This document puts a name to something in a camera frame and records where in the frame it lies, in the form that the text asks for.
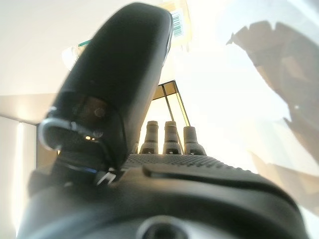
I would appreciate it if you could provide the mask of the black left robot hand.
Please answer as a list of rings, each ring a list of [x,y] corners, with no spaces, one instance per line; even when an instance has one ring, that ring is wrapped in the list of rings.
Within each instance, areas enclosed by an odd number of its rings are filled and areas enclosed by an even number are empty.
[[[170,49],[173,19],[131,3],[112,15],[38,128],[60,153],[30,176],[19,239],[305,239],[293,199],[271,181],[191,151],[135,153]]]

